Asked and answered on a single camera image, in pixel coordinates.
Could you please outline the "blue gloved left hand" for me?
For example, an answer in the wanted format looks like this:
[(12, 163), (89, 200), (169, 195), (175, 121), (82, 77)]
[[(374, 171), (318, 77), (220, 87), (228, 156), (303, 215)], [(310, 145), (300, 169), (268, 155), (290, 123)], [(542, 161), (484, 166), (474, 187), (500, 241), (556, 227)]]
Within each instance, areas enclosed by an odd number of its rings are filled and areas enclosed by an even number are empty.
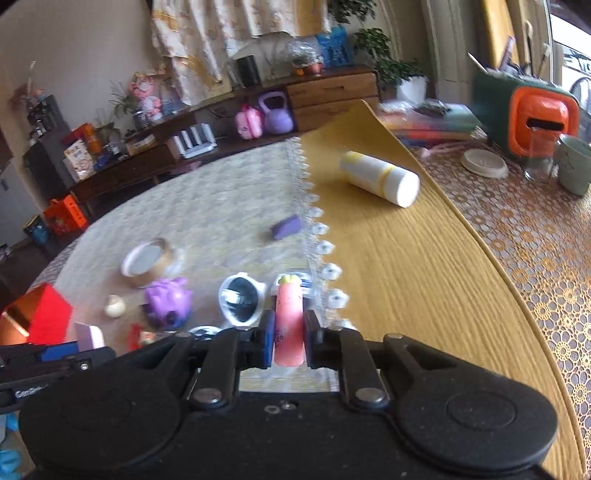
[(18, 469), (21, 465), (21, 455), (17, 450), (4, 447), (9, 432), (18, 430), (18, 417), (12, 412), (1, 415), (0, 421), (0, 480), (20, 480)]

